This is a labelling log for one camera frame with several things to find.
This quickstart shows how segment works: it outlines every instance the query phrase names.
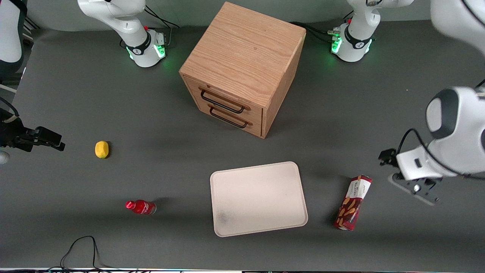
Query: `green light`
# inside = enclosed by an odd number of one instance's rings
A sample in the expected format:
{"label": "green light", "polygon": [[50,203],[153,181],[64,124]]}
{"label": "green light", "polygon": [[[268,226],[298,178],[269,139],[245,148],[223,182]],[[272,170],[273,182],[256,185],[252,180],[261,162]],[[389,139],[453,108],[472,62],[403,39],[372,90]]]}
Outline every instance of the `green light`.
{"label": "green light", "polygon": [[372,39],[369,41],[369,45],[367,46],[367,49],[365,50],[365,53],[369,52],[369,48],[371,47]]}
{"label": "green light", "polygon": [[341,44],[342,44],[342,38],[339,37],[336,41],[334,41],[334,43],[332,45],[332,52],[333,53],[339,52]]}
{"label": "green light", "polygon": [[131,52],[129,51],[128,47],[126,47],[126,50],[128,51],[129,58],[133,60],[133,56],[131,55]]}
{"label": "green light", "polygon": [[158,57],[160,57],[160,59],[165,57],[165,47],[164,46],[153,45],[153,48],[157,52]]}

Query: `drawer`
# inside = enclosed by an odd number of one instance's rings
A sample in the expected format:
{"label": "drawer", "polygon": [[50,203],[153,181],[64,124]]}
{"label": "drawer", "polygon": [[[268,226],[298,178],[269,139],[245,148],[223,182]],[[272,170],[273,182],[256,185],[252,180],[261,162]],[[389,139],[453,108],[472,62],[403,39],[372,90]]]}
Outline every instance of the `drawer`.
{"label": "drawer", "polygon": [[262,120],[262,108],[237,99],[228,98],[220,90],[213,86],[207,86],[199,81],[186,77],[187,85],[197,105],[210,103],[219,109],[243,120],[260,123]]}
{"label": "drawer", "polygon": [[234,115],[233,113],[227,112],[224,109],[217,107],[211,103],[199,104],[200,111],[219,119],[225,123],[228,123],[234,127],[244,130],[250,134],[261,137],[261,121],[249,121],[244,120],[241,117]]}

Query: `red bottle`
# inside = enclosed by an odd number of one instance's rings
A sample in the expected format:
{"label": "red bottle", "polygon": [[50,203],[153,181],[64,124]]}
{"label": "red bottle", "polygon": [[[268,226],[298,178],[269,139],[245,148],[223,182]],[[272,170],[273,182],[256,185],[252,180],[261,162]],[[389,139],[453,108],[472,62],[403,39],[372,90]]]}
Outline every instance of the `red bottle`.
{"label": "red bottle", "polygon": [[125,204],[127,209],[131,209],[136,214],[154,214],[157,210],[157,205],[153,202],[145,200],[128,201]]}

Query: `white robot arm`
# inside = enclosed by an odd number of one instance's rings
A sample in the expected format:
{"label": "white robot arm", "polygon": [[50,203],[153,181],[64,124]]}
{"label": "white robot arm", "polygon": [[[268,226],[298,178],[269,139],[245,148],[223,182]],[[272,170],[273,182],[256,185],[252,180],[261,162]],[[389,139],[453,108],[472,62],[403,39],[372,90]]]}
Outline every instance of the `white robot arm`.
{"label": "white robot arm", "polygon": [[381,22],[379,8],[409,6],[414,0],[347,0],[354,9],[350,23],[335,27],[331,52],[346,62],[357,62],[369,51],[372,35]]}
{"label": "white robot arm", "polygon": [[78,0],[82,12],[113,28],[126,43],[130,58],[140,67],[151,67],[166,56],[165,37],[146,30],[134,17],[145,9],[145,0]]}
{"label": "white robot arm", "polygon": [[[476,47],[485,56],[485,2],[483,0],[431,0],[433,25],[443,34]],[[439,198],[430,192],[443,177],[476,178],[485,171],[485,88],[451,87],[440,91],[426,108],[433,137],[429,145],[414,131],[421,145],[401,153],[389,149],[379,156],[381,165],[400,173],[389,180],[430,205]]]}
{"label": "white robot arm", "polygon": [[0,0],[0,80],[22,65],[26,4],[27,0]]}

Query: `gray wall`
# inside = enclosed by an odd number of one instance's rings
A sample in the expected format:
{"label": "gray wall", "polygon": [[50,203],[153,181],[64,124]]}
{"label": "gray wall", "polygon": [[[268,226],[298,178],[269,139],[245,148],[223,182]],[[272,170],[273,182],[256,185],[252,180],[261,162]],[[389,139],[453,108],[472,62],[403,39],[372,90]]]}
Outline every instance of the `gray wall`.
{"label": "gray wall", "polygon": [[[160,17],[180,26],[207,26],[225,0],[146,0]],[[339,18],[352,10],[346,0],[230,0],[246,8],[284,21],[305,23]],[[381,9],[384,21],[428,20],[430,0],[415,0],[408,7]],[[105,24],[84,15],[76,0],[30,0],[29,17],[47,29],[63,31],[107,30]],[[138,15],[144,25],[160,27],[146,13]]]}

